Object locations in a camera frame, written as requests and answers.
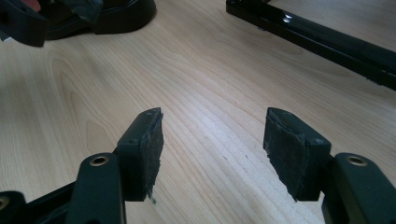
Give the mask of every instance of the wooden table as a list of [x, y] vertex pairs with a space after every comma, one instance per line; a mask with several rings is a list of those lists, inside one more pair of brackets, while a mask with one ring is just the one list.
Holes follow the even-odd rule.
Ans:
[[[320, 2], [292, 9], [322, 22], [347, 13]], [[390, 21], [355, 24], [351, 14], [327, 25], [396, 50], [394, 2], [353, 2]], [[155, 203], [127, 203], [129, 223], [323, 222], [321, 202], [296, 203], [266, 158], [269, 106], [322, 133], [333, 155], [370, 158], [396, 184], [396, 91], [227, 14], [223, 0], [156, 3], [156, 18], [130, 34], [0, 44], [0, 190], [30, 202], [74, 181], [86, 157], [112, 151], [157, 106], [165, 145]]]

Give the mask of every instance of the wood grain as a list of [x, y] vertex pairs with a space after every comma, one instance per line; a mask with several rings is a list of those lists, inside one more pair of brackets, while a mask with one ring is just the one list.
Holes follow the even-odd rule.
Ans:
[[396, 183], [396, 91], [227, 14], [225, 1], [156, 3], [156, 18], [130, 34], [0, 44], [0, 190], [32, 201], [74, 181], [81, 161], [112, 151], [157, 106], [155, 203], [127, 203], [129, 223], [323, 222], [321, 202], [295, 203], [266, 158], [268, 106]]

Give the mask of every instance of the glossy black surface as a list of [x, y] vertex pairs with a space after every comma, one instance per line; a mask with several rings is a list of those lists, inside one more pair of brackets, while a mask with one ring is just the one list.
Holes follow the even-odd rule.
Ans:
[[396, 90], [396, 53], [269, 6], [228, 0], [227, 12]]

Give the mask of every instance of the light wood surface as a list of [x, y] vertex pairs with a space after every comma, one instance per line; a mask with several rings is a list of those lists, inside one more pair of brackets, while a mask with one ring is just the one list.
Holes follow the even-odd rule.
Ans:
[[[382, 2], [376, 13], [389, 10]], [[112, 151], [157, 106], [156, 203], [127, 203], [129, 223], [322, 223], [321, 202], [296, 203], [266, 158], [269, 106], [396, 184], [396, 91], [227, 14], [223, 0], [156, 3], [156, 18], [134, 33], [0, 44], [0, 190], [30, 202], [74, 181], [81, 161]], [[395, 36], [377, 41], [395, 49]]]

